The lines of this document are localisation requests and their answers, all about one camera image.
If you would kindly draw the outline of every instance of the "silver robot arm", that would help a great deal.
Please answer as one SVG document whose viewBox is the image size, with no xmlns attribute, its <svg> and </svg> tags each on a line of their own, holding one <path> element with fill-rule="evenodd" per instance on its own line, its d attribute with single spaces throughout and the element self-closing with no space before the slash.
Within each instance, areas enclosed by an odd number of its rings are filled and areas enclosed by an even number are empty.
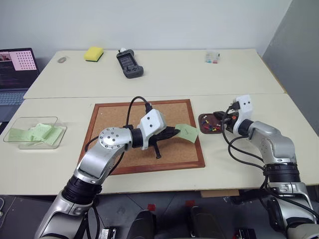
<svg viewBox="0 0 319 239">
<path fill-rule="evenodd" d="M 277 197 L 268 201 L 268 214 L 272 228 L 283 232 L 290 239 L 312 239 L 319 237 L 319 225 L 313 213 L 291 202 L 289 199 L 313 210 L 306 186 L 300 181 L 295 146 L 291 139 L 280 131 L 259 121 L 251 121 L 252 103 L 249 95 L 237 97 L 236 122 L 233 132 L 248 136 L 264 160 L 264 175 L 269 179 L 266 190 Z"/>
<path fill-rule="evenodd" d="M 102 190 L 101 185 L 113 169 L 116 158 L 132 147 L 147 149 L 149 141 L 153 143 L 152 146 L 157 147 L 157 139 L 154 140 L 154 137 L 160 135 L 162 140 L 177 133 L 173 127 L 166 127 L 163 115 L 155 109 L 147 112 L 136 129 L 104 129 L 96 144 L 83 156 L 67 185 L 55 198 L 36 231 L 35 239 L 75 238 L 95 196 Z"/>
</svg>

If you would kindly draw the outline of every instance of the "cork board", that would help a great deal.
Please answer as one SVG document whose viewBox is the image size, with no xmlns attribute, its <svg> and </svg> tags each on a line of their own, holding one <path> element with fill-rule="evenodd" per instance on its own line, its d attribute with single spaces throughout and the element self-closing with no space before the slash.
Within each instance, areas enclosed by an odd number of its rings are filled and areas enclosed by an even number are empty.
<svg viewBox="0 0 319 239">
<path fill-rule="evenodd" d="M 186 123 L 196 127 L 190 100 L 154 101 L 151 102 L 154 109 L 164 114 L 167 126 L 175 126 L 178 123 Z M 123 127 L 130 103 L 95 104 L 91 121 L 86 133 L 79 161 L 84 155 L 84 147 L 88 141 L 107 127 Z M 145 115 L 143 102 L 133 104 L 129 124 L 134 128 Z M 199 139 L 195 144 L 173 137 L 158 141 L 161 158 L 156 159 L 153 147 L 146 150 L 132 148 L 124 154 L 124 157 L 112 175 L 141 173 L 162 170 L 186 169 L 205 167 Z"/>
</svg>

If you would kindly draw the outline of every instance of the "handheld device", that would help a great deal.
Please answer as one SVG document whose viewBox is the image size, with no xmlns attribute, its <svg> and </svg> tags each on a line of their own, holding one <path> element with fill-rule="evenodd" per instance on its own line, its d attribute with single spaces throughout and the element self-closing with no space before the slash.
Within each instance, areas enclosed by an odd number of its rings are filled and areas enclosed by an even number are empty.
<svg viewBox="0 0 319 239">
<path fill-rule="evenodd" d="M 119 60 L 119 63 L 123 69 L 123 73 L 127 78 L 131 79 L 143 75 L 143 66 L 139 66 L 136 62 L 133 50 L 119 50 L 119 53 L 116 55 L 116 58 Z"/>
</svg>

